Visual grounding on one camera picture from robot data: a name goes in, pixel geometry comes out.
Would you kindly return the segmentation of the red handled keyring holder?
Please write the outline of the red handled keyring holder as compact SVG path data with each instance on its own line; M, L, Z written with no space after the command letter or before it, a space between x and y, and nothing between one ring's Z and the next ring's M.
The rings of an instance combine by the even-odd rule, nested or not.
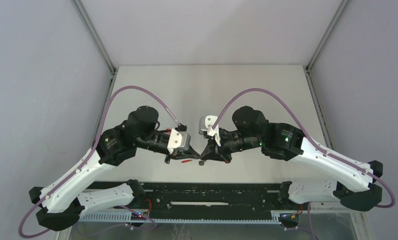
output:
M198 162L199 166L203 166L206 161L205 160L198 160L198 159L187 159L187 160L182 160L181 161L182 164L192 163L192 162Z

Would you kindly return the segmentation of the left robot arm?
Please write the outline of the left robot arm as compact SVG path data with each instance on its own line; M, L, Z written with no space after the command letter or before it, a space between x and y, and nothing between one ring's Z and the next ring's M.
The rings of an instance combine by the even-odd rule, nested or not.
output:
M198 159L199 153L190 145L187 127L160 130L158 117L156 109L140 106L120 125L104 131L97 147L88 150L59 180L47 187L32 188L29 196L39 206L36 213L39 225L58 232L92 212L116 206L143 206L145 191L135 179L108 189L86 190L100 176L135 157L137 149L162 154L166 163Z

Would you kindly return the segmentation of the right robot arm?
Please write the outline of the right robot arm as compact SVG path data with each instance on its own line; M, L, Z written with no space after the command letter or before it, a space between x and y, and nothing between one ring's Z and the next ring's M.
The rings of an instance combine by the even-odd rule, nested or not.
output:
M284 209L309 202L334 202L367 212L382 201L383 190L375 183L383 173L379 161L365 163L346 156L335 159L333 152L319 143L312 144L299 128L269 122L250 106L233 113L234 131L216 126L217 119L208 115L199 121L199 133L208 141L201 160L230 163L233 153L259 148L272 159L304 164L328 175L320 182L283 182L277 201Z

